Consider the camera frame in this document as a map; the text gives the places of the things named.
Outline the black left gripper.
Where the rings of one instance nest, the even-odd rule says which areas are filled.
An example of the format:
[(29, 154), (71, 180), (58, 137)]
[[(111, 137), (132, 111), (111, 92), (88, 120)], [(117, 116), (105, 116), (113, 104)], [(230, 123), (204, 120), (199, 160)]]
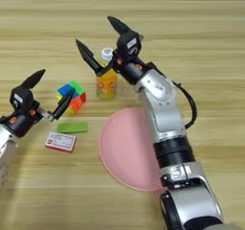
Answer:
[[(21, 86), (33, 89), (42, 79), (45, 72), (46, 70), (42, 69), (33, 73), (21, 83)], [(40, 121), (40, 115), (50, 122), (58, 120), (69, 107), (70, 102), (73, 99), (73, 95), (74, 92), (70, 91), (66, 96), (64, 96), (59, 101), (57, 108), (53, 112), (45, 111), (41, 107), (38, 108), (38, 112), (35, 108), (31, 108), (28, 111), (15, 110), (9, 116), (2, 116), (0, 118), (0, 124), (14, 136), (18, 138), (24, 137), (33, 125)]]

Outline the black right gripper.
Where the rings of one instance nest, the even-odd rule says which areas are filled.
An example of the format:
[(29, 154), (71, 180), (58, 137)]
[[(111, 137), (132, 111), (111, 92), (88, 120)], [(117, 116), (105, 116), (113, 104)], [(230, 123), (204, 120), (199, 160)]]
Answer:
[[(130, 31), (130, 28), (121, 22), (120, 19), (114, 16), (108, 16), (107, 19), (113, 29), (119, 35), (126, 34)], [(76, 44), (82, 58), (95, 72), (97, 77), (101, 77), (109, 70), (113, 69), (116, 73), (120, 74), (129, 84), (136, 84), (138, 80), (140, 80), (149, 70), (149, 67), (138, 58), (133, 61), (126, 61), (118, 54), (117, 51), (113, 52), (113, 63), (110, 62), (107, 66), (103, 67), (95, 60), (94, 54), (87, 48), (86, 45), (84, 45), (78, 39), (76, 39)]]

